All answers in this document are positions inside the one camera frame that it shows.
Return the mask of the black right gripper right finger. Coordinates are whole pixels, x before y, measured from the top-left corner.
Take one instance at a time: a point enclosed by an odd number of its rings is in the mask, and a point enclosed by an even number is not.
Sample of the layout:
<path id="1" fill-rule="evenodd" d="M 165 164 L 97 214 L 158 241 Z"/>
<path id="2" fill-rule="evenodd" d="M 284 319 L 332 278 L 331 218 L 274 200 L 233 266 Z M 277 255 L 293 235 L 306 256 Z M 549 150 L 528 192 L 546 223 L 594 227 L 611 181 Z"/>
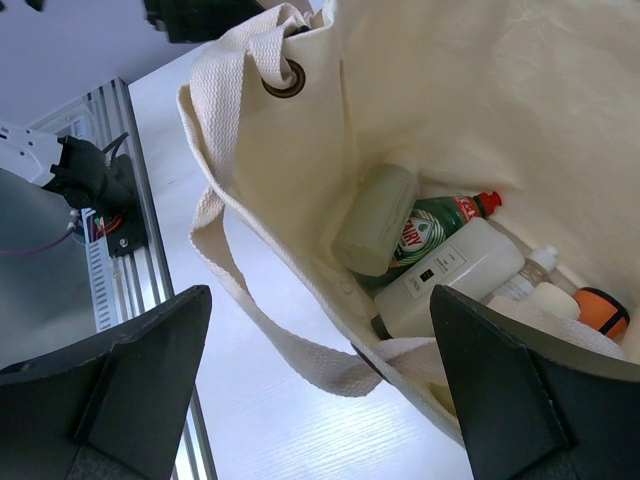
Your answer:
<path id="1" fill-rule="evenodd" d="M 434 289 L 430 311 L 475 478 L 638 478 L 638 365 L 449 287 Z"/>

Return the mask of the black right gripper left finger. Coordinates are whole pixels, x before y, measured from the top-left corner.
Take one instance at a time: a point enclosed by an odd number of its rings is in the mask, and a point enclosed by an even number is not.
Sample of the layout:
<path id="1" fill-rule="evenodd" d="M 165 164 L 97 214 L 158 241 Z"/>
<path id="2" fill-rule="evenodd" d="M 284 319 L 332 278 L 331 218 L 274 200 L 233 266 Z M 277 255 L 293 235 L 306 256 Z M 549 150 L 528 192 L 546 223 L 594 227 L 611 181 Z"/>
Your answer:
<path id="1" fill-rule="evenodd" d="M 4 479 L 168 479 L 212 307 L 204 285 L 1 371 Z"/>

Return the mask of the pale green lotion tube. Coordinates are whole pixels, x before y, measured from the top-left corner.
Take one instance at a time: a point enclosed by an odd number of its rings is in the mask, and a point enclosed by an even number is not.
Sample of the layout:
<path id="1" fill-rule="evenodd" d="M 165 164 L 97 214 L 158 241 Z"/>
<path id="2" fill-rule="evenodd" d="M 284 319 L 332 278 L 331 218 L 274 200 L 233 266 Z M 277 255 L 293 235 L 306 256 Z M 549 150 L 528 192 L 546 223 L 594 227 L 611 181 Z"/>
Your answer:
<path id="1" fill-rule="evenodd" d="M 581 313 L 579 304 L 572 296 L 549 282 L 538 284 L 524 301 L 559 318 L 577 320 Z"/>

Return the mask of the clear amber soap bottle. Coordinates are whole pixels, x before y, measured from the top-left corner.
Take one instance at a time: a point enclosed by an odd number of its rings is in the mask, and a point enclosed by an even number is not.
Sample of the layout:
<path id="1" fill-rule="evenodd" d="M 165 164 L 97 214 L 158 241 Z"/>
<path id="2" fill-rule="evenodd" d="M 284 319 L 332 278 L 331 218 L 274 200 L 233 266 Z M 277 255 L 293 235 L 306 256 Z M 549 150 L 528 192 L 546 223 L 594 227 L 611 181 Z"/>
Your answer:
<path id="1" fill-rule="evenodd" d="M 558 264 L 558 254 L 558 250 L 550 245 L 532 250 L 518 273 L 494 290 L 487 299 L 491 300 L 494 297 L 505 297 L 516 301 L 524 299 L 540 283 L 550 281 L 550 274 Z"/>

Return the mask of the white tube black cap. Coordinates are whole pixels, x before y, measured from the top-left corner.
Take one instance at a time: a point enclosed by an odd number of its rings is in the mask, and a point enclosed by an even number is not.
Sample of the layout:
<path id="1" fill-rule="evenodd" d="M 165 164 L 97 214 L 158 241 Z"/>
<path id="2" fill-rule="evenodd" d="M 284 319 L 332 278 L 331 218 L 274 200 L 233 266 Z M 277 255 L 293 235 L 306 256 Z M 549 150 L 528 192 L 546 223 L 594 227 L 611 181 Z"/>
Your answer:
<path id="1" fill-rule="evenodd" d="M 375 296 L 378 314 L 371 326 L 381 340 L 432 337 L 430 301 L 437 285 L 479 301 L 524 263 L 512 240 L 475 218 Z"/>

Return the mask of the green dish soap bottle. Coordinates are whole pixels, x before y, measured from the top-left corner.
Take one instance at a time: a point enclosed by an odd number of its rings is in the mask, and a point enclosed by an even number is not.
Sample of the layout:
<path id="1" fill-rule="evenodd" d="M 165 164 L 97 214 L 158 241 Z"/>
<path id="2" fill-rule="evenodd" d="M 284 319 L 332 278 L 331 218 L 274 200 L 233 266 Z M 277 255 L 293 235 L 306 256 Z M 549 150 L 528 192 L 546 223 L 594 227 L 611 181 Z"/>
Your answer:
<path id="1" fill-rule="evenodd" d="M 356 280 L 367 290 L 378 290 L 390 284 L 472 219 L 486 219 L 501 205 L 502 198 L 497 192 L 417 200 L 388 270 L 379 277 L 356 274 Z"/>

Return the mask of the pale green round bottle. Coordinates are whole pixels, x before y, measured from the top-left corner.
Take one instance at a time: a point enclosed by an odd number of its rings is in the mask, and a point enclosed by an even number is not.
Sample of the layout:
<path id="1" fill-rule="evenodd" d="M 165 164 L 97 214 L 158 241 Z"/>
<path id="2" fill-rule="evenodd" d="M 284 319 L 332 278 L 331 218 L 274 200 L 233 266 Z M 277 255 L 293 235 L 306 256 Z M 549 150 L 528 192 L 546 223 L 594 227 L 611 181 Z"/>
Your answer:
<path id="1" fill-rule="evenodd" d="M 373 166 L 348 209 L 331 250 L 348 270 L 385 274 L 420 191 L 419 165 L 399 151 Z"/>

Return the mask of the cream canvas tote bag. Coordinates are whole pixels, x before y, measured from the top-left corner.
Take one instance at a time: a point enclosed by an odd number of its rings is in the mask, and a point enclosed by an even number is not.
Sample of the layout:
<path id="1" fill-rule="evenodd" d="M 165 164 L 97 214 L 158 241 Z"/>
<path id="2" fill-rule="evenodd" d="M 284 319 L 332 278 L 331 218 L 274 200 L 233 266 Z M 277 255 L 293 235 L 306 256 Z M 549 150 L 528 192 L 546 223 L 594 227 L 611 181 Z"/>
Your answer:
<path id="1" fill-rule="evenodd" d="M 498 191 L 498 222 L 551 244 L 561 272 L 639 301 L 639 5 L 635 1 L 328 1 L 269 9 L 206 44 L 177 95 L 208 186 L 190 240 L 284 360 L 359 397 L 371 367 L 443 433 L 433 341 L 380 346 L 371 300 L 329 246 L 368 170 L 407 151 L 427 181 Z M 348 355 L 264 314 L 231 255 L 234 212 L 353 343 Z"/>

